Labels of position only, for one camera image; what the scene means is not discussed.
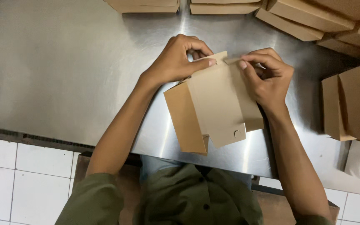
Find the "stainless steel table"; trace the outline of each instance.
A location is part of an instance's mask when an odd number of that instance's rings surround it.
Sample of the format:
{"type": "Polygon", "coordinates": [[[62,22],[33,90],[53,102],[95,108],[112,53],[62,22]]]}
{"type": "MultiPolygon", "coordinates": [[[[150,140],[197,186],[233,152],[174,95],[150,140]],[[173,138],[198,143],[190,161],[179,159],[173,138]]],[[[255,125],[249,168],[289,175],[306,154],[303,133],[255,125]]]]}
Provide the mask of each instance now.
{"type": "MultiPolygon", "coordinates": [[[[334,168],[347,147],[321,134],[320,80],[351,58],[252,14],[190,15],[186,1],[176,14],[120,15],[103,0],[0,0],[0,128],[95,145],[140,73],[178,33],[230,56],[273,47],[295,67],[286,101],[311,161],[320,176],[334,168]]],[[[277,176],[267,130],[219,149],[210,142],[207,157],[181,152],[162,94],[173,85],[154,98],[133,153],[277,176]]]]}

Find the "hand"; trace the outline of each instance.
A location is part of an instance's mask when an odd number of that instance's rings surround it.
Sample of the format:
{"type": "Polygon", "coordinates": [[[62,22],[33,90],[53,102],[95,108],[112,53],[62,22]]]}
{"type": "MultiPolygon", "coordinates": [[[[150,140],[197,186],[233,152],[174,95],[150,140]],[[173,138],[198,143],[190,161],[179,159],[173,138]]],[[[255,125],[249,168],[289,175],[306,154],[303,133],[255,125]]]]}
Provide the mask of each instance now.
{"type": "Polygon", "coordinates": [[[272,48],[242,55],[239,66],[249,81],[256,101],[267,114],[288,113],[286,95],[294,73],[292,66],[285,64],[272,48]]]}
{"type": "Polygon", "coordinates": [[[162,53],[141,75],[141,78],[148,79],[154,84],[162,85],[187,78],[198,70],[216,64],[215,59],[202,59],[197,62],[189,62],[187,52],[192,54],[194,59],[213,54],[205,42],[199,40],[197,37],[179,34],[169,39],[162,53]]]}

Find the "olive green shirt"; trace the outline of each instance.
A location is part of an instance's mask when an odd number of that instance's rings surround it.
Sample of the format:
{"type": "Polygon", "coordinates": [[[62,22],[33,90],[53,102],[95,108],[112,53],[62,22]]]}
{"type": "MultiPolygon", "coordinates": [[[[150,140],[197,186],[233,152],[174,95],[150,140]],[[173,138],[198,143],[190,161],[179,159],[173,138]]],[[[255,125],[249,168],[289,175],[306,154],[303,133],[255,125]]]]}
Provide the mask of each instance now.
{"type": "MultiPolygon", "coordinates": [[[[122,208],[115,177],[92,174],[74,187],[56,225],[118,224],[122,208]]],[[[188,164],[159,170],[148,177],[133,223],[262,225],[262,216],[256,197],[244,183],[220,169],[202,176],[188,164]]],[[[297,224],[331,225],[319,216],[303,217],[297,224]]]]}

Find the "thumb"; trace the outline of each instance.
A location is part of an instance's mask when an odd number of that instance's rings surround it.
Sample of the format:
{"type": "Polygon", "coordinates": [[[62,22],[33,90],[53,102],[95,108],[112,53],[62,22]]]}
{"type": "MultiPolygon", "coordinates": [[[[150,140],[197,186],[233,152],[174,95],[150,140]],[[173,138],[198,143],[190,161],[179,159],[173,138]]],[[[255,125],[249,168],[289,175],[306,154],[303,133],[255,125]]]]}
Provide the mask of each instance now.
{"type": "Polygon", "coordinates": [[[206,69],[215,64],[216,64],[216,59],[202,59],[202,60],[198,60],[196,62],[190,62],[188,64],[188,67],[190,69],[191,74],[193,74],[194,72],[197,72],[198,70],[206,69]]]}
{"type": "Polygon", "coordinates": [[[254,67],[249,62],[240,60],[238,66],[250,83],[257,85],[262,82],[262,79],[256,74],[254,67]]]}

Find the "fingernail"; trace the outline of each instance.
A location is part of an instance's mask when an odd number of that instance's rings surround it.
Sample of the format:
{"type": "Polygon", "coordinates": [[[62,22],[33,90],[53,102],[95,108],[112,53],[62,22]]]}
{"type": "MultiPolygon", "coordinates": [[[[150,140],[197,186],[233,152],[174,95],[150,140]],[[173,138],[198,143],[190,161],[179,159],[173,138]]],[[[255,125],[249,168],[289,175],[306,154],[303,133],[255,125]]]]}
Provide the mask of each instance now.
{"type": "Polygon", "coordinates": [[[243,70],[244,70],[245,68],[247,68],[247,64],[245,63],[244,60],[240,60],[239,65],[240,65],[241,69],[243,69],[243,70]]]}
{"type": "Polygon", "coordinates": [[[209,66],[213,66],[216,64],[216,59],[209,59],[209,66]]]}

